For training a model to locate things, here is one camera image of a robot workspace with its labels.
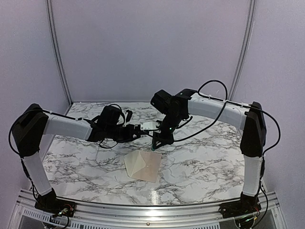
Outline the cream envelope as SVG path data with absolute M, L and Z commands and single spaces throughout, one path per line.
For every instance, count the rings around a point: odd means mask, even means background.
M 162 154 L 135 150 L 124 156 L 127 175 L 130 178 L 152 182 L 157 181 Z

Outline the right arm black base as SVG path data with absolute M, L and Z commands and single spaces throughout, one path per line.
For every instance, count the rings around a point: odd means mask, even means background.
M 218 211 L 226 219 L 255 212 L 258 213 L 261 209 L 258 195 L 251 197 L 244 195 L 242 192 L 239 200 L 222 203 Z

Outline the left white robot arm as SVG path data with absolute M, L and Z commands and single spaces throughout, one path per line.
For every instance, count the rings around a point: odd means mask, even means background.
M 139 125 L 128 124 L 126 116 L 118 107 L 108 105 L 93 119 L 69 117 L 43 110 L 38 104 L 28 109 L 12 124 L 8 141 L 11 149 L 19 155 L 26 176 L 43 196 L 41 204 L 49 212 L 60 209 L 60 201 L 53 195 L 51 184 L 40 159 L 39 151 L 44 135 L 61 135 L 88 142 L 111 139 L 127 143 L 141 137 Z

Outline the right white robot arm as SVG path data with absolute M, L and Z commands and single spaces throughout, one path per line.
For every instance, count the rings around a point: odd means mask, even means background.
M 257 102 L 245 105 L 206 95 L 200 96 L 192 89 L 184 89 L 176 95 L 160 90 L 152 97 L 151 105 L 165 115 L 160 125 L 160 133 L 153 135 L 162 145 L 171 145 L 174 142 L 174 130 L 190 115 L 208 117 L 242 131 L 240 149 L 245 166 L 242 194 L 245 196 L 237 201 L 236 210 L 245 214 L 252 209 L 255 204 L 253 197 L 259 190 L 266 137 L 261 105 Z

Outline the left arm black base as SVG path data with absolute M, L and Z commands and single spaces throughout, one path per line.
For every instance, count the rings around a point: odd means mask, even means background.
M 57 195 L 53 188 L 46 195 L 42 196 L 38 194 L 35 197 L 35 200 L 36 209 L 52 213 L 55 217 L 59 216 L 60 212 L 62 215 L 68 217 L 73 217 L 74 215 L 76 203 L 57 198 Z

